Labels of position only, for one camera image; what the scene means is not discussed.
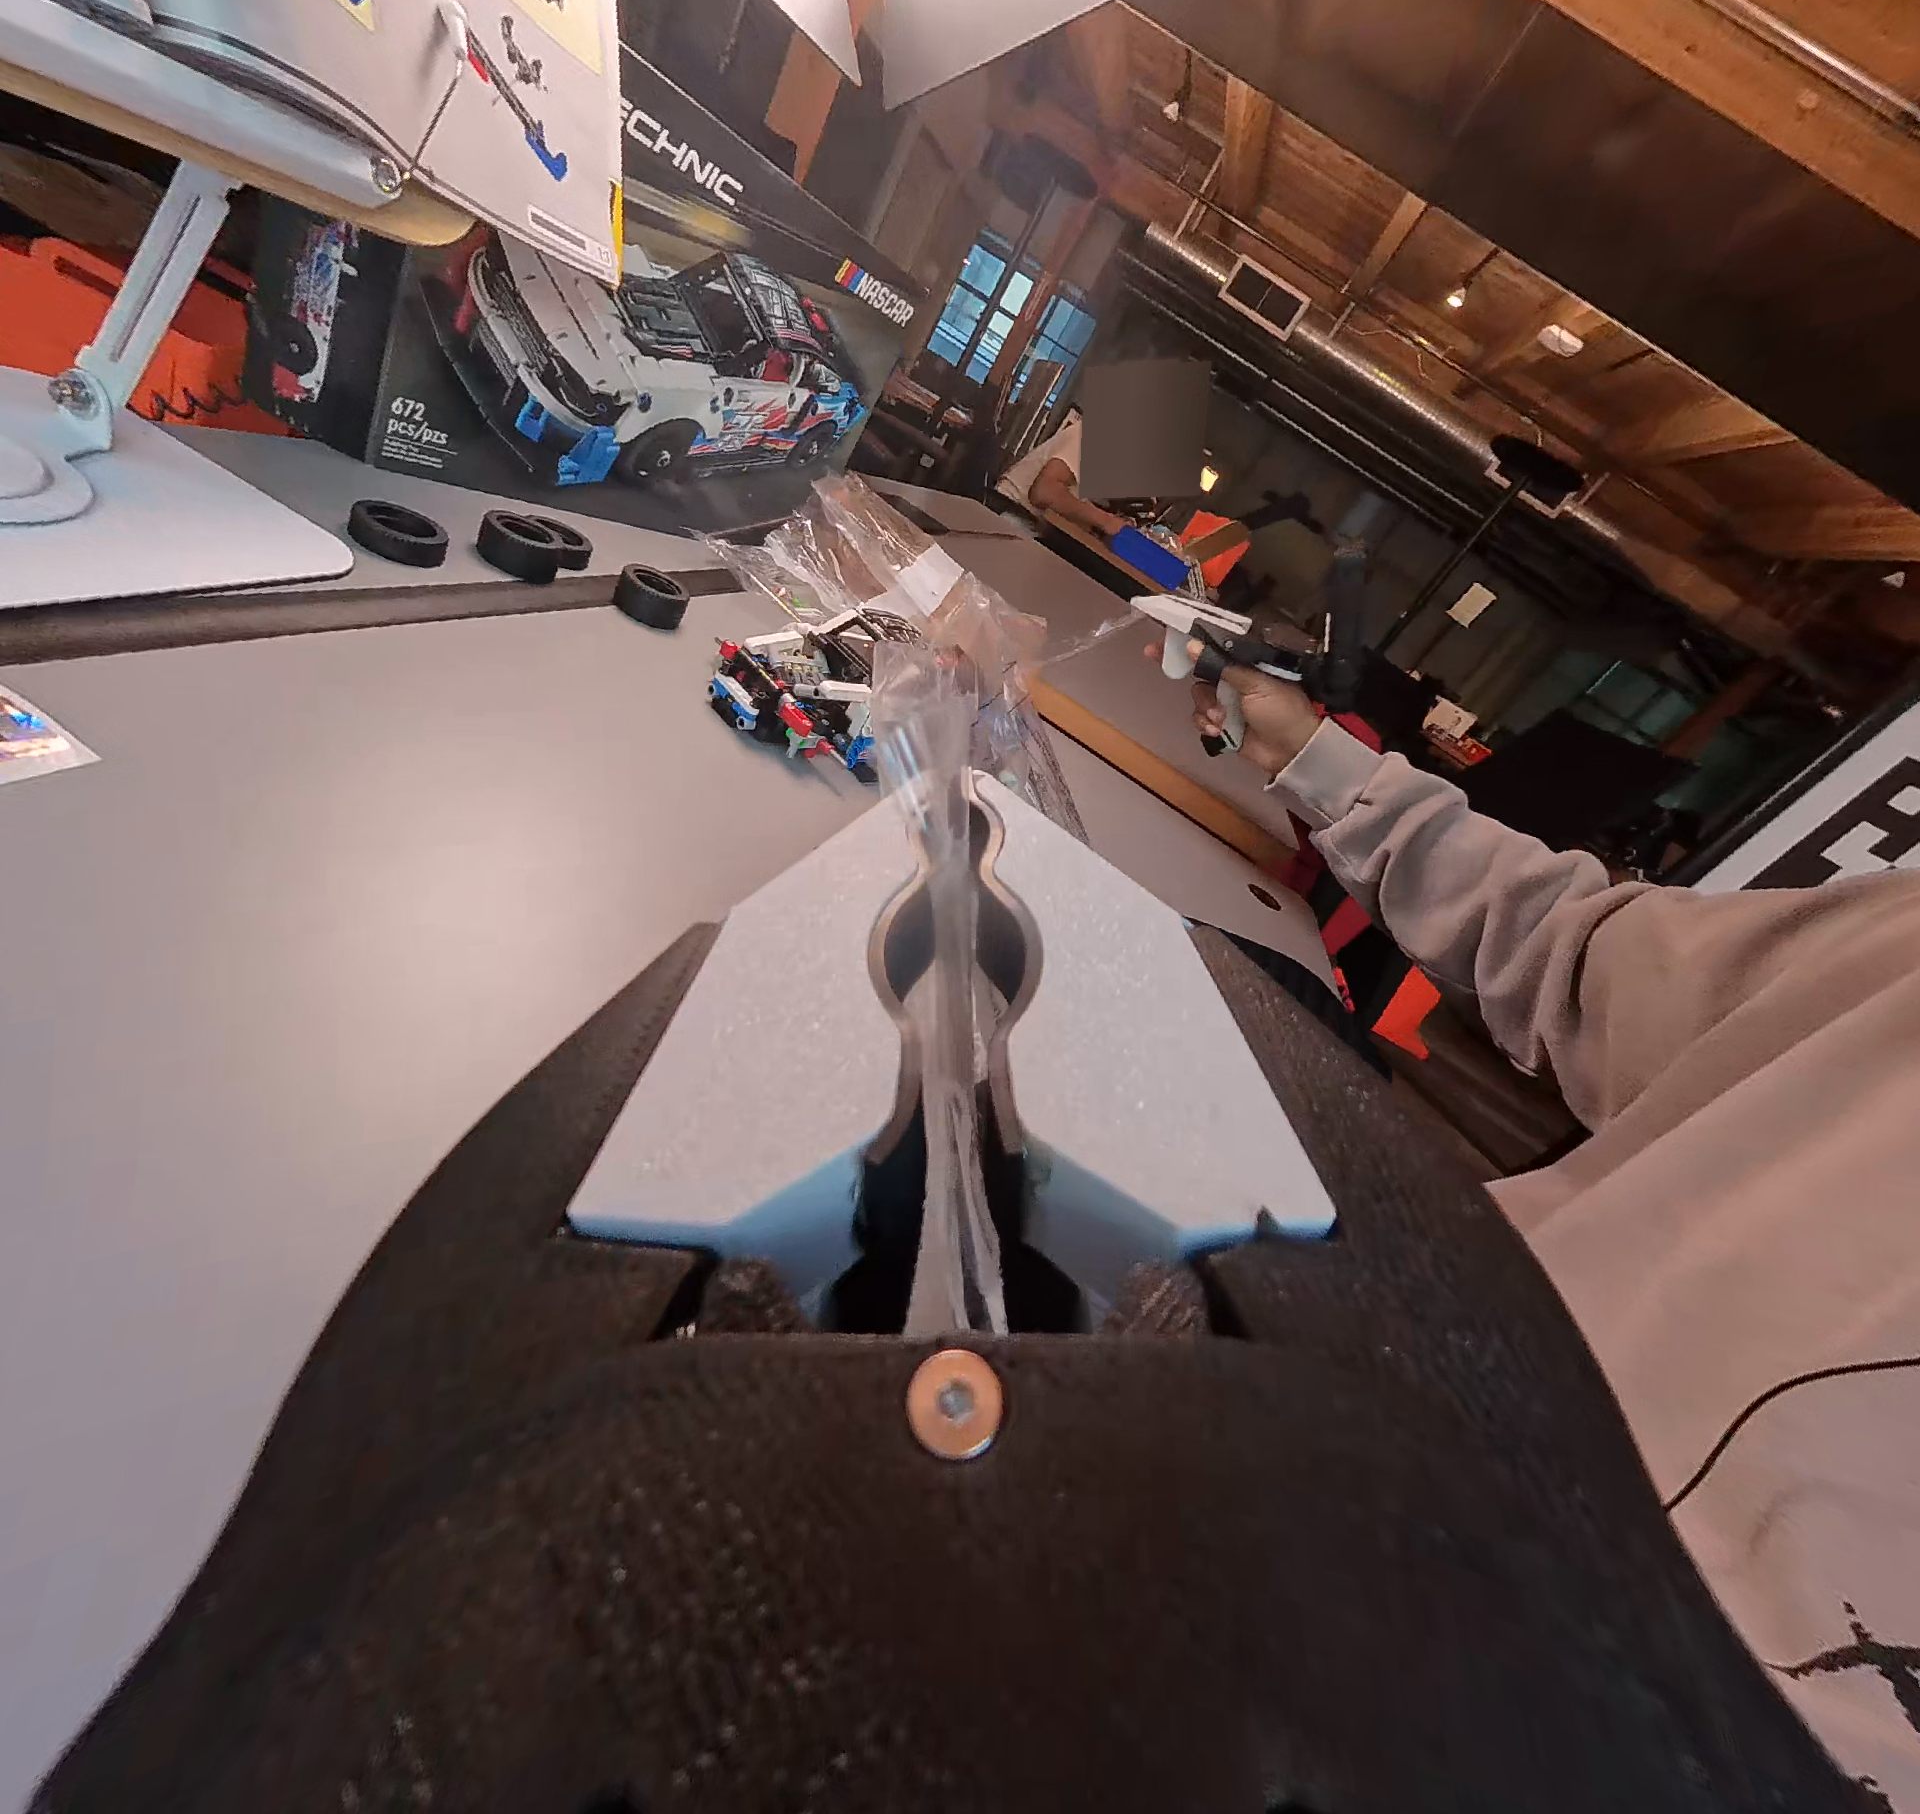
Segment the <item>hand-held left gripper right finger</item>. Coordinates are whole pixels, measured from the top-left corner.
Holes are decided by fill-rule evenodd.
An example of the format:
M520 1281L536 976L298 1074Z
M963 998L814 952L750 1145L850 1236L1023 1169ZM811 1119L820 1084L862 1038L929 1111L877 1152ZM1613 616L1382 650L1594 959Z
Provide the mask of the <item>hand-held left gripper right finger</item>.
M1080 1325L1145 1266L1339 1215L1188 921L1006 785L972 775L981 1065L1014 1246Z

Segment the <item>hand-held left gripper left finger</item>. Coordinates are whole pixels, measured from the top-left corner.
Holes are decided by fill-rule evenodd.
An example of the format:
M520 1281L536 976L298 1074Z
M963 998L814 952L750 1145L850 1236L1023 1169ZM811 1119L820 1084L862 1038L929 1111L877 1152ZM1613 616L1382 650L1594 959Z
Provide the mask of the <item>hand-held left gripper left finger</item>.
M757 1260L818 1322L901 1327L925 1245L934 955L919 837L877 800L725 917L566 1226Z

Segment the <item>partly built lego race car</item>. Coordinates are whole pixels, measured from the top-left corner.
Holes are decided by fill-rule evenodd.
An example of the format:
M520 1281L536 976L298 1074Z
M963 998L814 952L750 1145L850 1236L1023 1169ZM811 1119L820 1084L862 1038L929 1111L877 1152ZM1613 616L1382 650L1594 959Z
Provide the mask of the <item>partly built lego race car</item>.
M790 761L839 764L874 788L877 659L885 646L922 643L921 627L870 606L746 641L719 641L708 705L741 737L781 749Z

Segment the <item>person's right forearm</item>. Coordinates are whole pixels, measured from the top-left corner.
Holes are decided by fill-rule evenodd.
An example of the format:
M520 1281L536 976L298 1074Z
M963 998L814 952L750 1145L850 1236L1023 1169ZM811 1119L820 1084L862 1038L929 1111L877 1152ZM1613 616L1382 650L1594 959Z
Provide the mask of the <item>person's right forearm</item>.
M1789 890L1614 884L1330 723L1272 785L1405 955L1554 1080L1588 1135L1559 1172L1645 1157L1722 1101L1738 1157L1792 1130L1917 1157L1912 871Z

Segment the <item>black lego set box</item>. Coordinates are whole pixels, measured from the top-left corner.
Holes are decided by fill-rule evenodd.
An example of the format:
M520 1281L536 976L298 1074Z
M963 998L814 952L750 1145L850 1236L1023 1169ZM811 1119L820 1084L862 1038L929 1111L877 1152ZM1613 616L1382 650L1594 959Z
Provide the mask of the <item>black lego set box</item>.
M408 246L261 206L245 384L388 473L662 533L728 533L844 473L926 290L623 50L624 264L475 225Z

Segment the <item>person's right hand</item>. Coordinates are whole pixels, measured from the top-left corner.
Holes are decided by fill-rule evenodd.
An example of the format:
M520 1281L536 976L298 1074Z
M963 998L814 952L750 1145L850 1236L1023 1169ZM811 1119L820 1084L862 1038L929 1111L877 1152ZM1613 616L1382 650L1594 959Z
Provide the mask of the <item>person's right hand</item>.
M1194 729L1205 745L1222 745L1228 738L1235 721L1231 696L1238 700L1241 745L1231 757L1268 785L1293 764L1323 725L1320 710L1299 681L1245 667L1228 667L1218 683L1194 677L1188 681L1188 695Z

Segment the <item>orange chair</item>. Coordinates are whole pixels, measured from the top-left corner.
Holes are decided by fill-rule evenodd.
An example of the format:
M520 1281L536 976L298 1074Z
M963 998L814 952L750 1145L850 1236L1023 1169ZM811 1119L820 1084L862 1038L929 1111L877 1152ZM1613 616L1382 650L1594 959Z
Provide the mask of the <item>orange chair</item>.
M1333 975L1325 1023L1386 1078L1413 1063L1429 1065L1438 987L1334 874L1317 842L1327 818L1319 802L1279 779L1270 790L1285 800L1296 840L1287 886L1307 902Z

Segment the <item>empty clear plastic bag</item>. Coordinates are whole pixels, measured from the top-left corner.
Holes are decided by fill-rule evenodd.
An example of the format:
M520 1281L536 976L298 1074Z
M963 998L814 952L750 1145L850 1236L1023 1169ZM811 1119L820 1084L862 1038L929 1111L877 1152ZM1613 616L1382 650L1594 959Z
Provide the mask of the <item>empty clear plastic bag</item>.
M903 807L919 835L939 785L972 772L1089 840L1036 700L1044 618L1019 611L898 507L866 483L831 479L761 541L712 536L708 551L779 606L771 634L862 606L922 630L915 646L877 653L872 689L874 790Z

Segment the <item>white ceiling vent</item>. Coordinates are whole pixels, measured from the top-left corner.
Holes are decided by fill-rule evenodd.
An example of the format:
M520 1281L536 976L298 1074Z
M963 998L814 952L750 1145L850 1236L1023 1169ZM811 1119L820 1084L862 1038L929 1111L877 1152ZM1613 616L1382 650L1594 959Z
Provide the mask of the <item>white ceiling vent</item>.
M1247 254L1238 254L1218 287L1220 302L1266 337L1289 343L1313 312L1313 297Z

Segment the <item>black white marker sign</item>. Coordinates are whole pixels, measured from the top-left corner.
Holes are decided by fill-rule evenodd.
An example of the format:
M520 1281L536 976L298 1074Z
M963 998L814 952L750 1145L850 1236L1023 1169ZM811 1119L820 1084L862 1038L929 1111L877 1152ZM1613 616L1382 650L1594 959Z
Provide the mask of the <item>black white marker sign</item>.
M1672 886L1816 890L1918 865L1917 677L1677 871Z

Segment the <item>person's beige sweatshirt torso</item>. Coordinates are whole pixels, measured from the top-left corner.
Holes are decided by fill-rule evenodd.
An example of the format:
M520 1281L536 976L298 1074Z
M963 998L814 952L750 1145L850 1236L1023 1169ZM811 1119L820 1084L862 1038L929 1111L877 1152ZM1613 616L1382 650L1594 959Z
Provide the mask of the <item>person's beige sweatshirt torso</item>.
M1748 1651L1871 1810L1917 1810L1917 872L1513 877L1487 1012L1591 1139L1501 1202Z

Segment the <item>holographic sticker sheet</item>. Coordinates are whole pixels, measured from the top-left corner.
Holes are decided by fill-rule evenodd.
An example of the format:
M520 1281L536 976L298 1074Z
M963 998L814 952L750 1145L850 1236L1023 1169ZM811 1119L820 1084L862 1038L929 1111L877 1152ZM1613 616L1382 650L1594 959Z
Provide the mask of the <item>holographic sticker sheet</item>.
M2 705L2 768L4 788L21 782L82 770L94 766L100 757L73 737L61 723L54 723L35 702L4 687Z

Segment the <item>white book stand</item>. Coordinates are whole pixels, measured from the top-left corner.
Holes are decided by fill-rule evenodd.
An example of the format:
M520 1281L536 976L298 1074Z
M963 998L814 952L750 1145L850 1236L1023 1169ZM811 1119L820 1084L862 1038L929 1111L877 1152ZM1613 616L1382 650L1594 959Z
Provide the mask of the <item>white book stand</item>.
M398 240L472 216L349 84L378 35L350 0L4 0L4 95L175 159L94 338L56 379L4 365L4 611L344 576L341 539L130 410L243 189Z

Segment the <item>orange plastic crates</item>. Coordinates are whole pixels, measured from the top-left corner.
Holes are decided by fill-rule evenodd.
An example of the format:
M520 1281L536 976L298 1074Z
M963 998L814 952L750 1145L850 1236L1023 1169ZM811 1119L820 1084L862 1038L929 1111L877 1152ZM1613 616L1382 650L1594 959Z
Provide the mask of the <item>orange plastic crates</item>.
M2 240L2 362L45 379L76 365L132 254L41 237ZM157 425L290 438L294 430L245 392L251 340L247 278L197 281L136 381L128 408Z

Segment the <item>silver air duct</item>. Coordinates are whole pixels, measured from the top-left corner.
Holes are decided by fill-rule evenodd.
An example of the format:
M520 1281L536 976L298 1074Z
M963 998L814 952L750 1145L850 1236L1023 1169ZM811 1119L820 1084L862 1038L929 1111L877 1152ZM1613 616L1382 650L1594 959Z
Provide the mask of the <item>silver air duct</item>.
M1373 398L1397 425L1397 433L1413 435L1418 429L1429 441L1445 442L1455 454L1473 463L1487 479L1496 474L1495 430L1480 426L1452 398L1431 392L1413 376L1363 353L1348 333L1334 335L1330 326L1323 326L1313 316L1313 304L1304 297L1290 326L1281 331L1279 325L1270 325L1266 316L1235 295L1237 278L1250 272L1263 287L1270 285L1285 297L1295 299L1296 290L1285 285L1281 277L1243 257L1228 262L1216 249L1208 250L1163 222L1150 222L1142 240L1161 267L1175 270L1179 287L1188 292L1205 288L1220 310L1268 338L1317 381ZM1573 533L1597 552L1608 552L1616 563L1647 575L1651 563L1641 552L1639 536L1587 504L1588 488L1591 483L1576 479L1573 492L1560 504L1549 504L1544 497L1525 488L1521 502L1537 517Z

